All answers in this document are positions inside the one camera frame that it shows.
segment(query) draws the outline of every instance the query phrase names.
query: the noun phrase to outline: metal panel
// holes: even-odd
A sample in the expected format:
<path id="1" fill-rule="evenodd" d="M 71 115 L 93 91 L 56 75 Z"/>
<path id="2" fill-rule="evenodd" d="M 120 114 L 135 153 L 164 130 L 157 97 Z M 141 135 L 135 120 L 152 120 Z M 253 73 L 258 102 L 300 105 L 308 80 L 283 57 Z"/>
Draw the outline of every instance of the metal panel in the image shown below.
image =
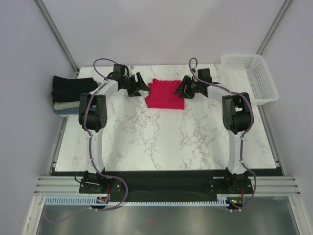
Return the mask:
<path id="1" fill-rule="evenodd" d="M 84 207 L 45 206 L 51 220 Z M 242 212 L 217 207 L 122 207 L 84 211 L 62 223 L 41 220 L 49 235 L 298 235 L 288 198 L 255 198 Z"/>

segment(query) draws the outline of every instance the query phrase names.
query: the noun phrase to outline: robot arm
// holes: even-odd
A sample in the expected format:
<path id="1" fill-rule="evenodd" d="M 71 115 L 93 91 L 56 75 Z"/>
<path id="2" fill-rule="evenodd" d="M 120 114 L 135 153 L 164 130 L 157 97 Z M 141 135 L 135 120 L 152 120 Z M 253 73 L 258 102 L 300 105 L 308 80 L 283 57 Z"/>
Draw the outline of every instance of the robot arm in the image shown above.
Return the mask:
<path id="1" fill-rule="evenodd" d="M 241 136 L 250 126 L 250 112 L 244 101 L 237 95 L 229 95 L 228 92 L 209 86 L 207 88 L 209 98 L 212 98 L 223 105 L 223 124 L 229 135 L 229 161 L 227 169 L 231 174 L 243 174 L 246 169 L 240 162 Z M 245 159 L 245 147 L 243 145 L 243 159 Z"/>
<path id="2" fill-rule="evenodd" d="M 198 70 L 198 78 L 212 84 L 210 69 Z M 220 89 L 215 86 L 209 86 L 199 81 L 195 81 L 189 76 L 185 76 L 179 87 L 174 91 L 180 94 L 180 97 L 192 99 L 195 93 L 201 93 L 208 98 L 212 98 L 223 106 L 223 124 L 229 135 L 229 161 L 227 165 L 226 177 L 227 184 L 231 187 L 237 187 L 238 183 L 247 183 L 246 169 L 241 164 L 241 140 L 242 134 L 251 124 L 250 111 L 243 99 L 236 94 Z M 241 93 L 250 102 L 248 93 Z M 245 159 L 245 147 L 243 144 L 243 160 Z"/>
<path id="3" fill-rule="evenodd" d="M 86 127 L 92 134 L 91 147 L 89 147 L 89 150 L 92 152 L 93 162 L 100 172 L 104 170 L 102 159 L 102 134 L 108 121 L 106 100 L 120 89 L 127 89 L 129 97 L 141 96 L 138 92 L 139 90 L 148 91 L 149 88 L 143 82 L 140 73 L 138 72 L 136 75 L 137 82 L 135 76 L 131 74 L 131 71 L 129 71 L 125 65 L 114 64 L 113 72 L 108 75 L 108 80 L 105 80 L 96 90 L 89 94 L 81 94 L 80 96 L 79 124 L 82 125 L 84 129 L 87 105 L 91 96 L 96 94 L 92 100 L 92 109 L 88 112 Z M 86 170 L 90 173 L 96 173 L 91 161 L 88 161 Z"/>

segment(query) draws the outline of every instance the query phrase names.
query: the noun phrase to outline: stack of folded clothes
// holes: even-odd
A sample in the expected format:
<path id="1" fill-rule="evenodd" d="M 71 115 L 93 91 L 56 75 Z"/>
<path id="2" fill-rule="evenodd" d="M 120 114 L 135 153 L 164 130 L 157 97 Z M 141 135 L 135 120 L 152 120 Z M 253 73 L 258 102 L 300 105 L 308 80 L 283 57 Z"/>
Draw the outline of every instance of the stack of folded clothes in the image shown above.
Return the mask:
<path id="1" fill-rule="evenodd" d="M 55 113 L 63 117 L 78 114 L 80 95 L 82 93 L 92 92 L 97 87 L 98 84 L 92 77 L 67 79 L 54 76 L 52 83 L 53 92 L 51 94 Z"/>

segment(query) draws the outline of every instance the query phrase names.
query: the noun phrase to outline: black cable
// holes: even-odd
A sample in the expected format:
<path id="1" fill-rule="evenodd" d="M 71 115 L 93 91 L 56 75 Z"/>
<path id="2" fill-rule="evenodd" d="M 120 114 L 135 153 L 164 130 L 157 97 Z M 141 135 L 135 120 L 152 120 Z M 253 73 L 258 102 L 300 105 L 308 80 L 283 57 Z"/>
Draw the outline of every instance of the black cable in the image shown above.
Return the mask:
<path id="1" fill-rule="evenodd" d="M 112 74 L 113 74 L 113 72 L 110 72 L 107 77 L 110 77 Z"/>
<path id="2" fill-rule="evenodd" d="M 127 75 L 126 75 L 126 78 L 129 78 L 129 69 L 128 67 L 126 66 L 126 70 L 127 70 Z"/>
<path id="3" fill-rule="evenodd" d="M 79 173 L 81 173 L 80 171 L 78 171 L 77 173 L 76 173 L 76 175 L 74 176 L 74 180 L 77 182 L 77 183 L 79 183 L 80 184 L 80 182 L 77 180 L 77 178 L 76 178 L 76 176 L 79 174 Z"/>

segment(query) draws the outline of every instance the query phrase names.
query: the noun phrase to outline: folded white cloth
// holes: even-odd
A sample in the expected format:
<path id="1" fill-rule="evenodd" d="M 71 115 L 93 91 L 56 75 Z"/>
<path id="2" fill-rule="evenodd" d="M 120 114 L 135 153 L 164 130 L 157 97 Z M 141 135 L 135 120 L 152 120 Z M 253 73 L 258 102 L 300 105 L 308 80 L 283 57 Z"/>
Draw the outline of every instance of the folded white cloth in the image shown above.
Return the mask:
<path id="1" fill-rule="evenodd" d="M 75 102 L 59 102 L 54 103 L 54 110 L 63 110 L 63 109 L 71 109 L 71 108 L 78 108 L 79 107 L 79 101 Z"/>

